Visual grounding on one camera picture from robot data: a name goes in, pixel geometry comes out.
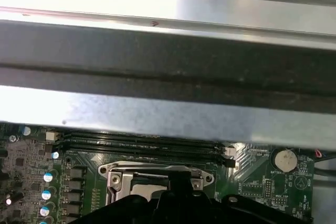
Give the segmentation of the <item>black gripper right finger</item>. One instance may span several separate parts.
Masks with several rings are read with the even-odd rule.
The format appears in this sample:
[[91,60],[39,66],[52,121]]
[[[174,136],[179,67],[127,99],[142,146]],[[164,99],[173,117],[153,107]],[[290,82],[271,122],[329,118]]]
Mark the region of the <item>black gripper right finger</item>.
[[181,172],[181,208],[181,223],[307,223],[240,195],[209,199],[194,190],[190,172]]

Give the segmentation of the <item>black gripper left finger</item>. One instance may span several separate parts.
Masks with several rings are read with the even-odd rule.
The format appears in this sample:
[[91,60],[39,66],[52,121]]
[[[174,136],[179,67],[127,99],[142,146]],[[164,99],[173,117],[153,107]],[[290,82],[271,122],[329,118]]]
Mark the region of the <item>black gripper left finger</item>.
[[171,172],[168,189],[158,199],[128,195],[72,223],[181,223],[180,196],[181,172]]

